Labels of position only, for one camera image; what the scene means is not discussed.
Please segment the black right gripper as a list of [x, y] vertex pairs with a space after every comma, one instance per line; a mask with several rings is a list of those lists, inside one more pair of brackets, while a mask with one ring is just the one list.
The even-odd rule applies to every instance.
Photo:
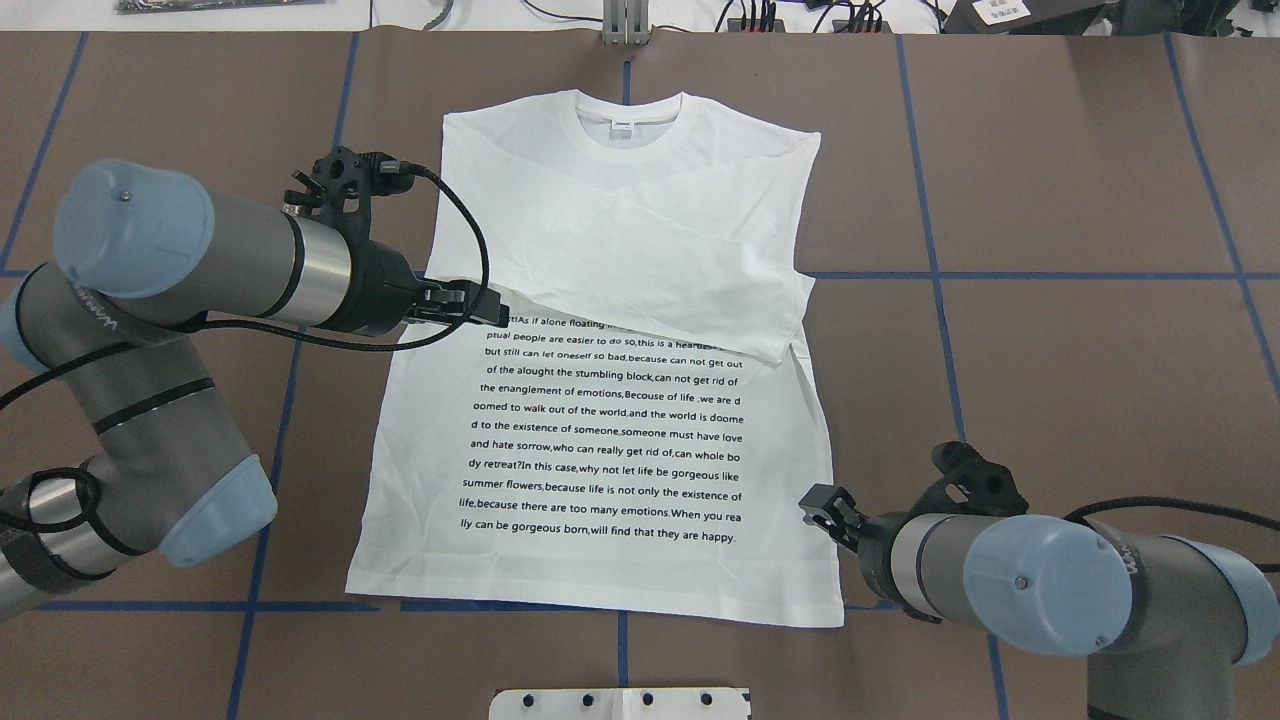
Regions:
[[856, 553], [861, 578], [873, 593], [897, 606], [906, 605], [891, 568], [892, 546], [906, 523], [905, 515], [868, 518], [856, 510], [846, 488], [832, 484], [814, 484], [797, 506], [805, 523], [822, 527], [835, 543]]

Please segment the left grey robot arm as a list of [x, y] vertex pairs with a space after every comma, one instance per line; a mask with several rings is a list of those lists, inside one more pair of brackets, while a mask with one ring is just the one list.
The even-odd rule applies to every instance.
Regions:
[[[61, 199], [55, 260], [3, 305], [3, 347], [33, 377], [3, 404], [64, 380], [101, 445], [3, 492], [3, 618], [160, 552], [207, 561], [265, 528], [276, 496], [210, 377], [193, 336], [247, 329], [383, 352], [401, 324], [503, 328], [509, 309], [477, 281], [415, 274], [370, 236], [371, 200], [435, 184], [384, 152], [335, 147], [285, 192], [283, 209], [209, 190], [174, 170], [102, 160]], [[314, 337], [314, 329], [320, 336]]]

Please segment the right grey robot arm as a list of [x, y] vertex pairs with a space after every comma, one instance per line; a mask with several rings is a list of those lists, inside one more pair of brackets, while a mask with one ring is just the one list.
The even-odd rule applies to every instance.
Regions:
[[909, 616], [1084, 659], [1091, 719], [1231, 719], [1236, 670], [1277, 642], [1263, 570], [1217, 546], [946, 493], [869, 518], [817, 484], [799, 505]]

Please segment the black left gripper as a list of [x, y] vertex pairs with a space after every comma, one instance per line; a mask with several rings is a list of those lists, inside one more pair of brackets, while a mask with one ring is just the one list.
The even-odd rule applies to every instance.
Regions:
[[[507, 328], [509, 306], [474, 281], [420, 281], [404, 256], [374, 241], [352, 247], [352, 274], [340, 304], [340, 331], [378, 337], [408, 324], [462, 322]], [[422, 300], [417, 301], [422, 293]]]

